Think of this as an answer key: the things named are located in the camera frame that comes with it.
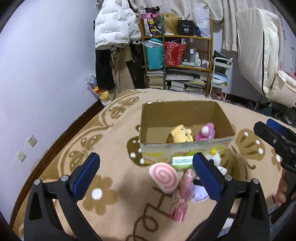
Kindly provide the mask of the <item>person's right hand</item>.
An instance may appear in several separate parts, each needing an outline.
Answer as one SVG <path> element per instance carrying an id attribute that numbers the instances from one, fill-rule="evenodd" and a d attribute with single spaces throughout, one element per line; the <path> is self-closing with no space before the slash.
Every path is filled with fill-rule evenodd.
<path id="1" fill-rule="evenodd" d="M 281 206 L 281 204 L 285 203 L 287 200 L 286 192 L 287 192 L 287 182 L 285 179 L 286 169 L 282 170 L 281 178 L 278 184 L 278 189 L 275 195 L 275 204 L 276 206 Z"/>

